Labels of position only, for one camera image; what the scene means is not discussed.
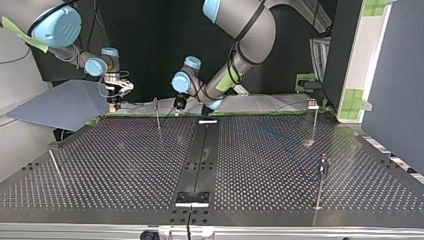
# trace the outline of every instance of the robotic arm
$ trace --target robotic arm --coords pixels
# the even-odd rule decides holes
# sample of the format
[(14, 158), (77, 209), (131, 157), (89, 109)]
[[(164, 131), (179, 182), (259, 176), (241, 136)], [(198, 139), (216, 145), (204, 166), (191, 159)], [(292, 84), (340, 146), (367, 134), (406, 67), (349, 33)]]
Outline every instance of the robotic arm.
[(229, 61), (208, 84), (197, 78), (201, 61), (192, 56), (186, 58), (172, 80), (179, 93), (175, 104), (178, 109), (184, 109), (186, 99), (192, 96), (216, 110), (225, 93), (240, 83), (253, 66), (262, 64), (274, 46), (276, 24), (264, 0), (205, 0), (203, 12), (233, 37), (235, 44)]
[(85, 68), (91, 76), (102, 76), (110, 111), (120, 107), (123, 96), (131, 92), (134, 85), (121, 79), (119, 52), (114, 48), (103, 48), (95, 55), (73, 45), (81, 32), (82, 20), (70, 5), (62, 0), (0, 0), (0, 17), (6, 17), (22, 31), (49, 46), (49, 51), (64, 62)]

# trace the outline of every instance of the gray surface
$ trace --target gray surface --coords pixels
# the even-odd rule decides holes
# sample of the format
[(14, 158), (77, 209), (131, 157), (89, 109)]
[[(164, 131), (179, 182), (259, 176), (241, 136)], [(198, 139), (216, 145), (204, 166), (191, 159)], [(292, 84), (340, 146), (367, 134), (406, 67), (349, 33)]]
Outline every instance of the gray surface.
[(418, 181), (333, 120), (319, 118), (308, 147), (312, 135), (313, 115), (222, 118), (208, 224), (312, 226), (326, 153), (317, 226), (424, 227)]
[(98, 84), (71, 80), (7, 113), (11, 118), (53, 128), (77, 131), (88, 121), (109, 111)]
[(1, 183), (0, 222), (184, 225), (184, 190), (210, 192), (193, 226), (311, 227), (326, 153), (316, 226), (424, 228), (424, 186), (333, 118), (315, 132), (312, 113), (218, 120), (103, 120), (55, 153), (60, 174), (44, 156)]
[(324, 88), (331, 103), (339, 106), (352, 54), (363, 0), (339, 0), (324, 74)]
[(0, 222), (168, 224), (196, 122), (102, 121), (55, 153), (60, 173), (47, 157), (0, 185)]
[(363, 129), (396, 156), (424, 173), (422, 47), (424, 1), (393, 4)]

